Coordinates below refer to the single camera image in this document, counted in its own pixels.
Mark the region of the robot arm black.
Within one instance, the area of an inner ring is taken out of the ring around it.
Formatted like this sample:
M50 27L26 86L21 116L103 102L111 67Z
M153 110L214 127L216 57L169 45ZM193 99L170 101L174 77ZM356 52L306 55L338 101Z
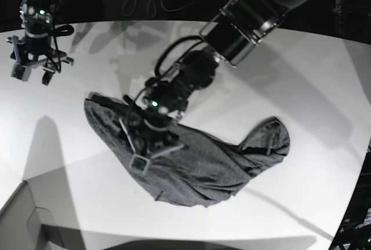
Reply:
M158 59L154 76L138 93L144 107L125 96L129 104L122 121L132 158L148 162L183 149L184 144L170 133L181 119L193 92L207 88L220 63L238 65L264 37L277 28L293 9L308 0L229 0L198 35L183 37L193 41L165 72L160 71L168 52Z
M66 52L59 49L57 38L74 33L70 24L56 27L57 10L61 0L22 0L19 12L24 36L6 39L12 45L10 58L14 60L11 77L28 81L32 69L44 71L42 84L48 86L55 73L61 72L61 64L74 64Z

